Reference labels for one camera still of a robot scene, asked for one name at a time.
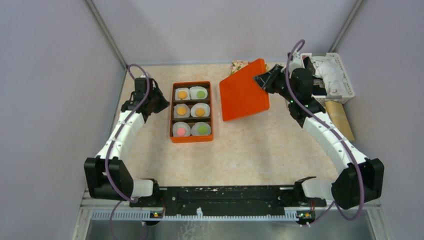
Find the green cookie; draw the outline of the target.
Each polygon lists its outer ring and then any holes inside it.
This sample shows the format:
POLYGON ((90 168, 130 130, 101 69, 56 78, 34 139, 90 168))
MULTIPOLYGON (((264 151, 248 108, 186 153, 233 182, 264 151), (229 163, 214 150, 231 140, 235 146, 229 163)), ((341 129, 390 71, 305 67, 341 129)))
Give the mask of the green cookie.
POLYGON ((209 128, 206 125, 200 125, 197 129, 197 133, 200 135, 207 135, 209 128))
POLYGON ((199 91, 196 93, 196 97, 197 97, 198 99, 205 99, 205 98, 207 97, 207 94, 206 94, 203 90, 199 90, 199 91))

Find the orange box lid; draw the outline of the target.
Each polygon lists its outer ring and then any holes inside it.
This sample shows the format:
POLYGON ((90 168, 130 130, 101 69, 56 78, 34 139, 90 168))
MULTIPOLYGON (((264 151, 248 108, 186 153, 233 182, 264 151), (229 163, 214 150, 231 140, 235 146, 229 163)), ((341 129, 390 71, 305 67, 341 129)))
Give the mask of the orange box lid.
POLYGON ((254 80, 266 72, 258 58, 219 83, 221 115, 224 122, 255 115, 270 108, 269 94, 254 80))

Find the floral tray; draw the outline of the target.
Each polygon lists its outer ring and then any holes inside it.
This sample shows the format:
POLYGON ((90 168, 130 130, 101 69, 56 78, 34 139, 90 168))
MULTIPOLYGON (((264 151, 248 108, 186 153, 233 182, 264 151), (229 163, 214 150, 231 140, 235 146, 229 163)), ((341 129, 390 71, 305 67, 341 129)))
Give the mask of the floral tray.
POLYGON ((229 74, 232 75, 236 72, 238 72, 240 69, 244 68, 249 64, 246 60, 234 60, 230 64, 230 72, 229 74))

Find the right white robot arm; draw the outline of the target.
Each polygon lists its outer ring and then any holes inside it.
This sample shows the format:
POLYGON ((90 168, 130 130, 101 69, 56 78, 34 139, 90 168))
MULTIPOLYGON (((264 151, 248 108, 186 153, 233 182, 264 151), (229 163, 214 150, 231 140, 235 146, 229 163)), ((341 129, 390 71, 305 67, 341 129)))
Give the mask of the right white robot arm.
POLYGON ((314 77, 309 70, 296 68, 291 73, 276 64, 253 78, 269 94, 288 101, 294 120, 321 146, 335 166, 334 181, 306 177, 295 183, 293 200, 307 206, 313 198, 330 200, 344 210, 361 206, 382 195, 384 164, 359 151, 331 121, 325 108, 313 97, 314 77))

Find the pink cookie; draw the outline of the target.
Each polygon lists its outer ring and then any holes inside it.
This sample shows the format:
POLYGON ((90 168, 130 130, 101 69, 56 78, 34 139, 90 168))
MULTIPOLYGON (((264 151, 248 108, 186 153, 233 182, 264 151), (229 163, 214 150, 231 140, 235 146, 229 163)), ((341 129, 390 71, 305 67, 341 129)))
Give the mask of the pink cookie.
POLYGON ((175 131, 175 134, 179 137, 184 137, 186 135, 187 131, 185 128, 180 127, 175 131))

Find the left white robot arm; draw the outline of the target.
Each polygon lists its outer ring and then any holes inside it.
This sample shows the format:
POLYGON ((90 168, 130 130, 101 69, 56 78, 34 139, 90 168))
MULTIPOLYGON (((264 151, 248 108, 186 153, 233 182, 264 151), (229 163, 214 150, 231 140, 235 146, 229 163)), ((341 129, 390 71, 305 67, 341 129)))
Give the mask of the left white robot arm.
POLYGON ((133 177, 126 159, 136 136, 151 114, 170 105, 157 81, 142 75, 134 80, 134 91, 119 111, 116 125, 103 148, 84 162, 89 195, 94 199, 135 202, 141 200, 149 207, 160 202, 154 179, 133 177))

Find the orange compartment box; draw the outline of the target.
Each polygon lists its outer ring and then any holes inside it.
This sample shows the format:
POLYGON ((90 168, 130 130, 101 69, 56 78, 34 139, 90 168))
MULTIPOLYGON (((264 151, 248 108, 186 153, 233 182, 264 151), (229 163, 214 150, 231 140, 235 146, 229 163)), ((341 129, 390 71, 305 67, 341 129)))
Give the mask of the orange compartment box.
POLYGON ((214 133, 213 133, 213 102, 212 102, 212 88, 211 83, 209 81, 194 81, 194 82, 177 82, 174 83, 172 86, 172 98, 171 98, 171 105, 170 105, 170 120, 169 120, 170 126, 169 126, 169 137, 171 141, 175 144, 182 144, 182 143, 199 143, 199 142, 210 142, 214 139, 214 133), (191 88, 195 86, 201 86, 207 89, 208 91, 208 97, 206 99, 198 99, 198 100, 175 100, 175 89, 177 88, 191 88), (191 109, 193 105, 197 103, 205 103, 210 106, 210 116, 208 117, 190 117, 187 118, 174 118, 174 106, 177 104, 186 104, 191 109), (198 122, 206 122, 211 127, 211 134, 207 136, 185 136, 185 137, 174 137, 173 136, 173 124, 176 122, 185 122, 187 123, 191 129, 192 126, 195 123, 198 122))

